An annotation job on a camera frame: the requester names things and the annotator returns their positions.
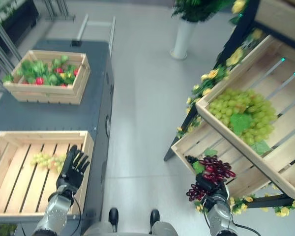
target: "cable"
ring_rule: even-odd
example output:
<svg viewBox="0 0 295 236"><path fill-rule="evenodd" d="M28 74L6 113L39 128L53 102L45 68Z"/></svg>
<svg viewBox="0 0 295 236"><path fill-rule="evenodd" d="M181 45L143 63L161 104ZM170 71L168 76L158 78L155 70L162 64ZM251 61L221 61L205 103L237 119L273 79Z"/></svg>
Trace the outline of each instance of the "cable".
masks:
<svg viewBox="0 0 295 236"><path fill-rule="evenodd" d="M78 205L78 209L79 209L79 223L78 223L78 226L75 229L75 231L73 231L73 233L70 236L73 236L75 234L75 232L78 230L78 228L80 226L80 223L81 223L81 208L80 208L80 205L79 205L78 201L76 200L76 198L73 197L73 199L75 200L76 204Z"/></svg>
<svg viewBox="0 0 295 236"><path fill-rule="evenodd" d="M246 230L250 230L250 231L254 232L256 235L261 236L260 233L258 233L258 232L255 231L254 229L251 229L251 228L249 228L249 227L247 227L247 226L239 225L239 224L236 224L236 223L234 223L234 225L236 225L237 227L240 227L240 228L246 229Z"/></svg>

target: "red grapes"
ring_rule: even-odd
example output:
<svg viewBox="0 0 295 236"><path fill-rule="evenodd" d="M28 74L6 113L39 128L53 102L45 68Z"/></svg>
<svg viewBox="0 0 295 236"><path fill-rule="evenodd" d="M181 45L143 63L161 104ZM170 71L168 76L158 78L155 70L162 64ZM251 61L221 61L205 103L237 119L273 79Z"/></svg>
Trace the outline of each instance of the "red grapes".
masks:
<svg viewBox="0 0 295 236"><path fill-rule="evenodd" d="M232 167L228 162L223 163L221 160L217 160L217 156L206 156L203 160L199 160L201 165L204 165L205 170L201 173L202 178L218 185L221 182L225 182L226 178L236 177L236 174L231 171ZM201 200L207 191L200 187L198 182L191 185L191 189L186 193L189 197L189 201Z"/></svg>

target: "grape bunch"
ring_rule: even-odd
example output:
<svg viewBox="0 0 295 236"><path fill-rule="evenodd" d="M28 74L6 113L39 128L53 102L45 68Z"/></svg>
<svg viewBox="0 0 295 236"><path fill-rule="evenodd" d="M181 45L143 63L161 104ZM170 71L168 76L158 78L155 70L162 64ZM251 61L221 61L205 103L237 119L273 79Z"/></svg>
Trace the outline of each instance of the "grape bunch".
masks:
<svg viewBox="0 0 295 236"><path fill-rule="evenodd" d="M51 156L49 154L44 154L40 152L34 155L33 160L31 161L31 164L32 165L37 164L39 167L42 167L42 168L47 167L47 169L49 170L53 170L57 173L60 173L63 168L65 159L66 159L66 154L62 154L62 155L54 154L53 156Z"/></svg>
<svg viewBox="0 0 295 236"><path fill-rule="evenodd" d="M202 178L215 185L225 182L225 178L236 177L236 174L231 171L232 167L230 164L217 160L216 155L212 157L206 156L203 160L199 160L199 163L205 167L205 171L200 174ZM196 182L196 184L191 185L191 189L189 189L186 195L189 197L189 201L192 202L193 200L200 201L206 193L207 191Z"/></svg>
<svg viewBox="0 0 295 236"><path fill-rule="evenodd" d="M226 89L209 105L209 111L230 129L233 128L232 114L250 114L250 127L240 134L248 145L268 139L274 130L271 123L277 119L271 102L251 89L244 92Z"/></svg>

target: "potted plant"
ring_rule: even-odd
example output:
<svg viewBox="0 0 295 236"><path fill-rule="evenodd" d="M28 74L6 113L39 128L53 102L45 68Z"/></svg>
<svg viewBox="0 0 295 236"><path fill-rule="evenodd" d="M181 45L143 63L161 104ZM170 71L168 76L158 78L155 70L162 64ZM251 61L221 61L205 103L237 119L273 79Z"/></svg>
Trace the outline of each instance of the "potted plant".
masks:
<svg viewBox="0 0 295 236"><path fill-rule="evenodd" d="M207 21L233 0L176 0L172 16L180 15L180 22L175 47L171 56L175 59L185 59L193 31L197 23Z"/></svg>

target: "gray floor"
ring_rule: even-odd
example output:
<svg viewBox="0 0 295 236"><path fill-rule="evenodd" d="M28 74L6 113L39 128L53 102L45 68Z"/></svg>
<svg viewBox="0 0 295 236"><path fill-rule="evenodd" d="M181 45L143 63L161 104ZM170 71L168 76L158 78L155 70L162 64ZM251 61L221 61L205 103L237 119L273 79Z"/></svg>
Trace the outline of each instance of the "gray floor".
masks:
<svg viewBox="0 0 295 236"><path fill-rule="evenodd" d="M187 59L176 61L169 51L175 42L178 18L171 18L168 7L69 1L76 21L52 24L44 20L46 10L40 1L37 6L43 17L20 45L22 55L42 37L76 37L86 13L91 21L110 21L113 16L117 19L112 59L115 94L103 219L108 218L111 207L117 207L120 231L147 232L149 213L158 208L161 219L172 223L179 235L208 236L203 216L185 195L194 176L178 158L165 163L163 157L184 119L185 101L192 86L213 67L230 36L232 26L227 21L231 15L220 13L199 24ZM108 29L88 27L83 39L108 37ZM235 221L255 228L263 236L295 236L295 211L287 218L278 218L273 212L251 209L236 216ZM242 236L254 235L239 232Z"/></svg>

